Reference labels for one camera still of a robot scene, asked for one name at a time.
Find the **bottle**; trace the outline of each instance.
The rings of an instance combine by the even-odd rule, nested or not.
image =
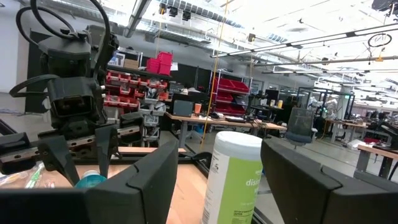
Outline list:
[[[261,138],[216,135],[202,224],[251,223],[262,173]]]
[[[106,177],[101,176],[97,170],[89,170],[85,172],[79,182],[75,185],[76,188],[90,188],[100,184],[106,180]]]

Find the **office chair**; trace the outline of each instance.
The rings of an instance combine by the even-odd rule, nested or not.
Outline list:
[[[292,108],[285,137],[294,149],[312,142],[313,112],[303,108]]]

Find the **wooden table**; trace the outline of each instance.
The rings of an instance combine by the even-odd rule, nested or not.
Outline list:
[[[155,148],[120,147],[121,152],[152,152]],[[130,165],[110,165],[109,176],[112,177]],[[77,166],[79,176],[88,170],[98,170],[98,166]],[[52,181],[55,187],[71,187],[70,183],[58,172],[44,171],[40,187]],[[17,180],[7,185],[10,188],[24,188],[26,180]],[[207,178],[193,164],[179,164],[167,224],[200,224],[205,203]]]
[[[183,117],[183,116],[174,116],[171,115],[170,113],[166,112],[165,113],[169,118],[174,119],[174,120],[179,120],[182,122],[181,124],[181,130],[180,130],[180,136],[178,137],[178,146],[179,147],[185,147],[185,138],[187,137],[187,132],[188,132],[188,122],[191,123],[205,123],[206,119],[201,119],[195,115],[192,115],[190,118],[189,117]],[[244,127],[244,128],[252,128],[252,134],[256,135],[259,125],[256,123],[236,123],[236,122],[229,122],[223,119],[207,119],[208,124],[219,124],[223,126],[235,126],[235,127]],[[262,123],[262,125],[267,128],[267,129],[278,129],[278,130],[286,130],[285,127],[272,124],[272,123]]]
[[[353,123],[349,123],[349,122],[344,122],[344,121],[338,121],[338,120],[332,120],[332,119],[327,119],[326,120],[327,122],[331,122],[331,123],[333,123],[333,124],[341,124],[341,125],[347,125],[347,129],[341,129],[341,128],[338,128],[338,126],[337,125],[333,125],[333,127],[332,127],[332,132],[333,132],[333,134],[331,135],[331,142],[334,142],[335,140],[336,140],[336,135],[337,135],[337,133],[339,133],[340,131],[343,131],[343,132],[345,132],[345,133],[347,133],[348,132],[348,130],[350,130],[350,135],[349,135],[349,142],[351,142],[352,140],[353,140],[353,138],[354,138],[354,133],[355,133],[355,130],[357,129],[357,128],[361,128],[361,129],[366,129],[368,126],[366,125],[366,123],[363,123],[363,124],[353,124]]]
[[[356,164],[356,170],[358,172],[366,172],[369,163],[370,154],[375,153],[380,156],[383,156],[383,160],[381,162],[381,167],[379,171],[379,177],[387,179],[390,173],[392,161],[394,159],[398,160],[398,151],[385,151],[382,149],[376,149],[369,144],[360,144],[358,145],[358,149],[360,150],[360,153],[359,153],[358,162]]]

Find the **blue object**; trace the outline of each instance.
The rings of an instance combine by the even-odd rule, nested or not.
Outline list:
[[[86,175],[86,177],[82,178],[77,184],[75,185],[76,188],[90,188],[94,187],[97,184],[100,184],[106,180],[106,177],[101,176],[99,174],[90,174]]]

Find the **floor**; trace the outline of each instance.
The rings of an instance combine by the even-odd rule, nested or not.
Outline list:
[[[0,114],[0,119],[7,122],[16,131],[26,132],[31,140],[36,140],[39,132],[51,130],[50,124],[44,123],[42,117],[37,115],[17,116],[14,114]],[[196,152],[211,152],[213,150],[216,133],[216,131],[213,131],[212,133],[206,134],[206,139],[203,143],[202,149],[200,141],[195,138],[187,139],[187,146]],[[160,143],[165,143],[171,139],[175,139],[173,134],[170,132],[162,132]],[[279,139],[278,141],[281,145],[294,150],[294,147],[289,142],[283,139]],[[348,176],[353,176],[359,155],[358,151],[342,147],[338,142],[336,142],[336,144],[332,144],[329,139],[316,140],[312,144],[307,144],[304,147],[297,147],[296,150],[297,152]],[[377,174],[381,166],[382,157],[378,157],[376,160],[374,159],[375,155],[372,155],[372,162],[368,165],[368,172]],[[398,174],[396,173],[392,179],[398,182]],[[265,177],[262,178],[260,183],[256,207],[269,219],[267,224],[283,224],[282,217]]]

